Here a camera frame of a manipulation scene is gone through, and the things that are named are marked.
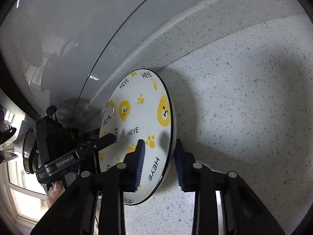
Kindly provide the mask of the person's left hand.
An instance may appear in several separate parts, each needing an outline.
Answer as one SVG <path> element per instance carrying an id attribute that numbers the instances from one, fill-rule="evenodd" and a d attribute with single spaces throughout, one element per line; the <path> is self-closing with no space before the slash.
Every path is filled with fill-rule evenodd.
<path id="1" fill-rule="evenodd" d="M 65 191 L 61 181 L 56 181 L 47 192 L 47 205 L 50 208 Z"/>

